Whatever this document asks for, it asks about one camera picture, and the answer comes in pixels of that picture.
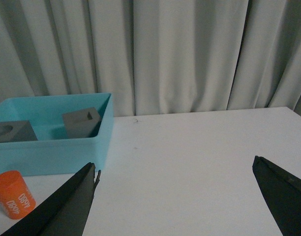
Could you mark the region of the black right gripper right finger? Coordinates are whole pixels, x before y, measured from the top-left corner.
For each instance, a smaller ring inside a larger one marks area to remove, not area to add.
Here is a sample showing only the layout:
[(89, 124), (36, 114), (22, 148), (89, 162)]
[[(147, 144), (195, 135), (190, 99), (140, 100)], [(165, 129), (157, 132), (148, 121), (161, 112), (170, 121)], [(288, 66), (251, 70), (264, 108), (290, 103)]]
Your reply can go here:
[(261, 156), (252, 171), (281, 233), (301, 236), (301, 179)]

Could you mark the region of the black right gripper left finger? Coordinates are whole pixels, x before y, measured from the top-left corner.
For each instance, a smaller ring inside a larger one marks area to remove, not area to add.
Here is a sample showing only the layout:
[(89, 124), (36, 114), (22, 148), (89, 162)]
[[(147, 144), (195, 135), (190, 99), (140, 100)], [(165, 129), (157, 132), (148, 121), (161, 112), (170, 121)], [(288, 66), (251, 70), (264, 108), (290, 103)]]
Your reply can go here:
[(3, 236), (81, 236), (101, 171), (89, 162)]

